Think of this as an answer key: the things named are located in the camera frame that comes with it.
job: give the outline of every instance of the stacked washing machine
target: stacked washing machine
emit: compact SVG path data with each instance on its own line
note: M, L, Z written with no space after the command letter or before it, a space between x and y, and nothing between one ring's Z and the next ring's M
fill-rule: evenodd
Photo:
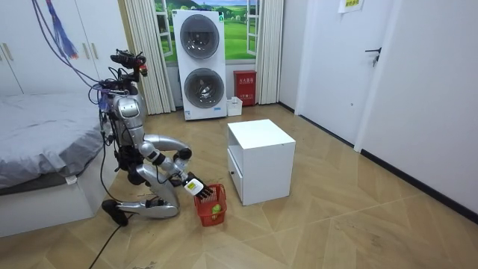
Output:
M225 117L224 22L216 11L173 10L186 120Z

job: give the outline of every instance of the washing machine door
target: washing machine door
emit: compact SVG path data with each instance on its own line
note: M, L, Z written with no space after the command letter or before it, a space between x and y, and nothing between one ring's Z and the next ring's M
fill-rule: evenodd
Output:
M187 76L184 94L194 106L212 108L224 97L224 83L215 71L199 68Z
M208 17L192 15L181 26L181 44L189 56L196 59L209 58L219 46L219 31Z

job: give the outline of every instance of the white cabinet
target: white cabinet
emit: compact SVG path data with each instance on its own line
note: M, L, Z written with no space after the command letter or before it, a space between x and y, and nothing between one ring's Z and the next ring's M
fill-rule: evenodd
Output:
M229 172L242 204L288 196L296 141L270 120L228 127Z
M108 67L118 69L110 55L128 49L117 0L76 0L84 32L100 79L113 78Z
M38 1L45 20L53 31L52 15L45 1ZM58 18L68 38L78 50L78 59L71 63L93 78L95 67L87 38L75 6L75 0L53 1ZM11 54L11 68L24 93L87 92L88 87L76 73L58 60L48 47L40 31L31 1L9 1L0 9L0 43Z
M0 96L22 94L22 89L8 64L7 55L0 46Z

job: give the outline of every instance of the gray bedsheet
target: gray bedsheet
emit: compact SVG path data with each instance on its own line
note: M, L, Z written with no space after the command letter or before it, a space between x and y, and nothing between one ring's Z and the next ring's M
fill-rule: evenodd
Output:
M87 92L0 97L0 188L80 173L102 147Z

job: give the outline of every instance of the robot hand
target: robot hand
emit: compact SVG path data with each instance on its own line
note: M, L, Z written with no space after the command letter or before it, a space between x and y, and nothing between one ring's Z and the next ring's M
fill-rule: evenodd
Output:
M200 199L208 198L213 194L213 191L191 172L187 174L187 179L182 182L182 185L188 193Z

